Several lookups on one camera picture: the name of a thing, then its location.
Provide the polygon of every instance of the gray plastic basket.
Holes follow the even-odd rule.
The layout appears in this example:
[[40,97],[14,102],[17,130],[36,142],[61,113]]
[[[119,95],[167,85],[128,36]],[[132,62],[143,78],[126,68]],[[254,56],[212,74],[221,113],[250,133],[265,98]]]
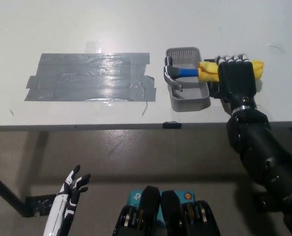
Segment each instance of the gray plastic basket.
[[[194,69],[202,61],[198,48],[169,48],[166,56],[173,59],[173,67]],[[176,79],[183,85],[183,92],[180,92],[168,85],[171,107],[176,112],[200,111],[210,106],[209,90],[206,82],[199,82],[197,77]]]

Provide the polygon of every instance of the teal box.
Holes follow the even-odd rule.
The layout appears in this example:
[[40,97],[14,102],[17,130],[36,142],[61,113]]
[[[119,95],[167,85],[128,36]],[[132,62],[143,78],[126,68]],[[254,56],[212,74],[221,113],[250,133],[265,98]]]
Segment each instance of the teal box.
[[[179,197],[181,204],[182,203],[194,202],[194,193],[192,191],[175,191],[175,193]],[[128,197],[128,200],[127,200],[127,204],[131,205],[131,206],[138,207],[139,204],[140,204],[141,195],[142,195],[142,190],[133,190],[133,191],[131,191],[130,195]],[[166,223],[165,223],[164,218],[162,216],[161,207],[159,208],[159,212],[158,212],[158,215],[157,215],[157,223],[158,223],[159,227],[165,227],[166,226]]]

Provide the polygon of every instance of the yellow cloth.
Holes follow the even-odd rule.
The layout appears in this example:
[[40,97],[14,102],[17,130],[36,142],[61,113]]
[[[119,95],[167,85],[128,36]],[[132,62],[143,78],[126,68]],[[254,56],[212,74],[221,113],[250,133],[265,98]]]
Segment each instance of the yellow cloth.
[[[263,74],[264,62],[260,60],[251,60],[253,64],[254,76],[259,80]],[[199,81],[219,82],[218,65],[214,62],[202,61],[199,62]]]

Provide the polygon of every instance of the white robotic hand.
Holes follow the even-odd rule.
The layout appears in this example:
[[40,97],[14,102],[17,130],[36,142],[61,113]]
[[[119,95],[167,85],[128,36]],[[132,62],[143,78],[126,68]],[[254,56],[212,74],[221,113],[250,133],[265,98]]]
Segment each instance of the white robotic hand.
[[77,165],[72,170],[54,199],[43,236],[68,235],[80,194],[88,190],[83,186],[89,182],[90,174],[74,180],[75,174],[80,168],[81,166]]

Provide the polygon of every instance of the gray duct tape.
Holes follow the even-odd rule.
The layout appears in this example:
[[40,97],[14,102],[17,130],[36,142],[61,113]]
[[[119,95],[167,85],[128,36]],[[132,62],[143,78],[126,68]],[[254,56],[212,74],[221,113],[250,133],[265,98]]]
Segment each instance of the gray duct tape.
[[25,101],[136,101],[154,102],[155,88],[30,89]]
[[148,53],[42,54],[26,101],[155,101]]
[[[48,89],[38,87],[37,76],[30,76],[27,89]],[[122,77],[122,76],[77,76],[64,75],[59,77],[54,86],[55,88],[153,88],[154,79],[150,76]]]
[[41,55],[39,65],[43,64],[85,64],[90,66],[149,64],[149,53],[95,53],[95,54],[45,54]]
[[29,77],[29,80],[28,80],[28,83],[27,83],[27,86],[26,86],[27,89],[37,89],[38,88],[38,77],[37,76],[30,76]]
[[140,76],[144,76],[146,65],[123,65],[108,67],[88,67],[84,65],[40,65],[37,70],[38,88],[50,89],[56,88],[60,81],[68,79],[75,80],[77,78],[105,78],[106,84],[112,84],[112,80],[127,80],[132,77],[139,80]]

